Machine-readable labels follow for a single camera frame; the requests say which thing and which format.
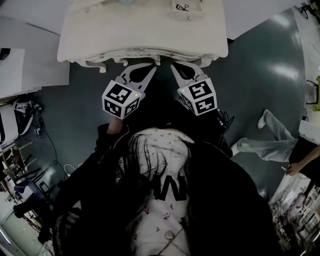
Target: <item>person's leg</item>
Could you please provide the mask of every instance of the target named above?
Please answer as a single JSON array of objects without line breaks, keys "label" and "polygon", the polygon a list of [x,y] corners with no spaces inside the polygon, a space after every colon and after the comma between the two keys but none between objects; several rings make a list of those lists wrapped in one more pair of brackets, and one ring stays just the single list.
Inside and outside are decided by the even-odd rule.
[{"label": "person's leg", "polygon": [[261,129],[267,125],[274,134],[277,141],[294,140],[286,127],[275,116],[266,109],[257,123],[257,127]]},{"label": "person's leg", "polygon": [[242,138],[232,146],[233,155],[239,152],[256,153],[262,160],[275,162],[289,162],[290,155],[298,139],[280,141],[259,141]]}]

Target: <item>black sleeve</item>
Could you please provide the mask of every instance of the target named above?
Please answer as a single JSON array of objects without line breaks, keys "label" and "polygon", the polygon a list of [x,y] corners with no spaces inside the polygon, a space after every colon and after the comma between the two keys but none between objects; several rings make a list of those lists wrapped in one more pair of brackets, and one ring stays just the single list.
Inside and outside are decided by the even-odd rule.
[{"label": "black sleeve", "polygon": [[129,132],[128,126],[123,125],[120,133],[107,134],[109,124],[98,127],[98,139],[96,141],[95,152],[76,169],[65,181],[60,189],[53,207],[53,220],[68,211],[81,198],[81,191],[86,190],[88,180],[94,179],[98,161],[113,145],[125,134]]}]

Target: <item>pants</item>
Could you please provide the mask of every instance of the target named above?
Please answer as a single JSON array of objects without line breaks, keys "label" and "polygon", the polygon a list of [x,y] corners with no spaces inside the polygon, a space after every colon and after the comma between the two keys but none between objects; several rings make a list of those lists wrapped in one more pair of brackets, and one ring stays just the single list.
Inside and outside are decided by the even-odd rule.
[{"label": "pants", "polygon": [[275,141],[242,138],[237,142],[237,149],[240,152],[256,153],[265,161],[289,162],[298,139],[292,137],[285,126],[271,112],[266,113],[264,122],[273,132]]}]

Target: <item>black shirt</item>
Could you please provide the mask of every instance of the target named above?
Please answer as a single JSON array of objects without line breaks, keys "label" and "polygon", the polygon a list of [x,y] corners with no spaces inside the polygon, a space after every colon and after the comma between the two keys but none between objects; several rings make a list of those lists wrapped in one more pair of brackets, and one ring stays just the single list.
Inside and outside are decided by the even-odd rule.
[{"label": "black shirt", "polygon": [[[312,143],[305,138],[299,137],[298,142],[291,153],[289,163],[293,164],[300,162],[317,146],[317,144]],[[320,187],[320,157],[317,157],[308,163],[302,168],[300,173],[314,181],[317,187]]]}]

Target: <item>white table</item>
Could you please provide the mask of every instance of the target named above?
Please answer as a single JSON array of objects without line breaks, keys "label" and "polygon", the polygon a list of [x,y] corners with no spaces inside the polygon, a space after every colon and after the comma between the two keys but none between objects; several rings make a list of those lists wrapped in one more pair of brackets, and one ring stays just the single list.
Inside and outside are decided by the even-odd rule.
[{"label": "white table", "polygon": [[57,55],[60,62],[99,67],[104,73],[106,66],[101,62],[113,58],[124,63],[120,57],[128,51],[139,54],[126,58],[140,58],[145,52],[144,57],[156,63],[159,55],[166,54],[178,60],[202,57],[203,65],[228,55],[222,0],[203,0],[206,15],[192,20],[174,17],[171,0],[84,3],[92,4],[92,0],[75,0],[66,14]]}]

